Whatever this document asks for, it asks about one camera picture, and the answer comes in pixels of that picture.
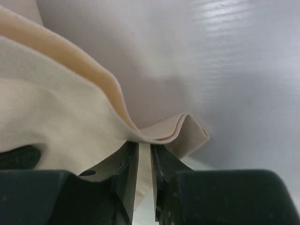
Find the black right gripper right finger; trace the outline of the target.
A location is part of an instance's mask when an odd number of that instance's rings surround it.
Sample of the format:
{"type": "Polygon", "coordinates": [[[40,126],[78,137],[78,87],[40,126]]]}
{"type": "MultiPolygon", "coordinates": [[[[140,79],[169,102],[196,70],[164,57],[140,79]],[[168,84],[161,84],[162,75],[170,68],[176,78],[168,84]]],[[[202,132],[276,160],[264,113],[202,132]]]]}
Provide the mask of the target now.
{"type": "Polygon", "coordinates": [[[161,225],[291,225],[293,202],[269,170],[195,171],[151,145],[155,219],[161,225]]]}

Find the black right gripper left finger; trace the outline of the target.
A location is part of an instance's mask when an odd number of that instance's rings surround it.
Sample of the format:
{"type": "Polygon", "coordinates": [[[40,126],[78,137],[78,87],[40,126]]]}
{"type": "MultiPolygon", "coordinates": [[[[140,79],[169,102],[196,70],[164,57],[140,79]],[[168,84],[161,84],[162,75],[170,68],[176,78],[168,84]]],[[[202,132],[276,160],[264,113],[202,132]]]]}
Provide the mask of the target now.
{"type": "Polygon", "coordinates": [[[130,225],[138,144],[124,143],[92,168],[0,170],[3,225],[130,225]]]}

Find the beige cloth drape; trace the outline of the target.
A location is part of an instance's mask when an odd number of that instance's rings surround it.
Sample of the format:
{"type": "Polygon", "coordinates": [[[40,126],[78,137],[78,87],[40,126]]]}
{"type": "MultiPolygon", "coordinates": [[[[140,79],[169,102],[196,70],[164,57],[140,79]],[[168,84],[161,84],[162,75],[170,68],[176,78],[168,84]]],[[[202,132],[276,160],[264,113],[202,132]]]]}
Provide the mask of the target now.
{"type": "Polygon", "coordinates": [[[0,150],[33,145],[37,169],[80,174],[126,141],[140,144],[138,206],[152,187],[150,144],[183,158],[209,140],[189,113],[139,129],[117,79],[92,57],[46,29],[34,1],[0,3],[0,150]]]}

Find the stainless steel tray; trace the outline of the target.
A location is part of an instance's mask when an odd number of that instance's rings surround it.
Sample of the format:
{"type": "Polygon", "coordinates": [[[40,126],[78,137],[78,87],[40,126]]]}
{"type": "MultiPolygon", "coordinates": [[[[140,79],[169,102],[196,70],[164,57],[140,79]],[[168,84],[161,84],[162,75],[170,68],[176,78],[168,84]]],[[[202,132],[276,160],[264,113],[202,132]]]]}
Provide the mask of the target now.
{"type": "Polygon", "coordinates": [[[34,169],[42,156],[41,150],[26,145],[0,154],[1,170],[34,169]]]}

